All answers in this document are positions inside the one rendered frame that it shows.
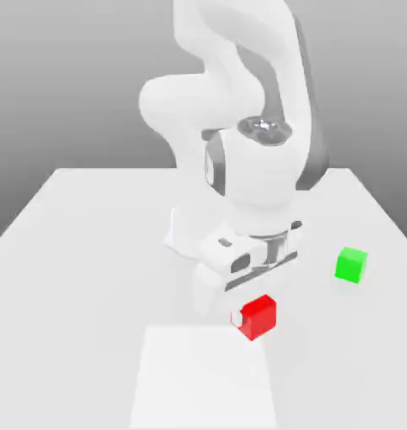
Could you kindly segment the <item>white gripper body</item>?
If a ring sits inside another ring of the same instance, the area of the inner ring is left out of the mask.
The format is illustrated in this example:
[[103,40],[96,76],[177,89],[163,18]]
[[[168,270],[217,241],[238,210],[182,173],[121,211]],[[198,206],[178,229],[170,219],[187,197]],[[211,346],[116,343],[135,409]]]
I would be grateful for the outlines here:
[[193,306],[203,317],[212,312],[239,312],[244,305],[262,295],[270,296],[283,283],[297,257],[295,250],[276,263],[257,265],[231,276],[221,275],[199,263],[193,274]]

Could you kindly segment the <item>small red cube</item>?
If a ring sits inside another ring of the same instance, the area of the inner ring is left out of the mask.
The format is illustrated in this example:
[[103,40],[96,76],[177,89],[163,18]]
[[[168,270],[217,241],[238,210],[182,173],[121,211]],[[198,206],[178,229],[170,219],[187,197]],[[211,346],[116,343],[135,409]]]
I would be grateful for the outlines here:
[[239,331],[250,341],[272,330],[277,323],[277,303],[268,295],[247,303],[240,313],[242,325]]

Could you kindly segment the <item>small green cube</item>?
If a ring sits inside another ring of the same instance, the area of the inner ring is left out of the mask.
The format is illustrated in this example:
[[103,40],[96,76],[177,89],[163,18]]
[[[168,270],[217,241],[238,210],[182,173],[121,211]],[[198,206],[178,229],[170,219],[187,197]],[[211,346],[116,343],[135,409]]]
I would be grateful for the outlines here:
[[368,261],[368,252],[344,247],[337,256],[334,276],[358,284],[363,277]]

